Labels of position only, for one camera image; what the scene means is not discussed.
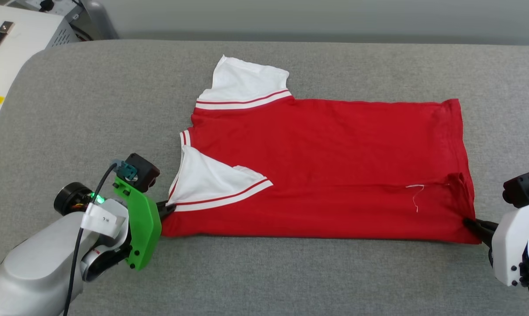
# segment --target gray tablecloth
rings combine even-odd
[[[529,171],[529,47],[79,43],[34,56],[0,113],[0,262],[59,218],[52,202],[62,186],[94,187],[113,158],[138,152],[156,164],[162,174],[148,194],[164,200],[179,167],[178,133],[222,54],[289,70],[296,98],[459,98],[477,216],[499,221],[513,209],[501,185]],[[110,186],[102,193],[113,196]],[[190,237],[162,238],[145,270],[108,271],[70,310],[512,316],[529,315],[529,294],[493,277],[482,245]]]

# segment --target power strip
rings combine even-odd
[[[16,2],[25,8],[38,11],[42,0],[16,0]],[[54,0],[54,8],[48,13],[64,16],[68,22],[73,22],[79,18],[82,11],[83,8],[76,5],[72,0]]]

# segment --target white fabric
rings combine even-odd
[[[175,212],[214,208],[243,200],[269,186],[272,183],[258,172],[243,166],[230,167],[183,145],[168,205],[177,204]]]
[[[280,68],[222,56],[214,70],[212,88],[206,89],[200,95],[196,107],[209,110],[250,108],[267,103],[262,99],[269,98],[271,94],[276,93],[275,98],[268,102],[291,96],[286,88],[289,75],[289,72]],[[204,102],[220,102],[221,104],[204,104]]]
[[[82,218],[81,228],[116,238],[124,219],[122,216],[114,215],[108,210],[90,203]]]

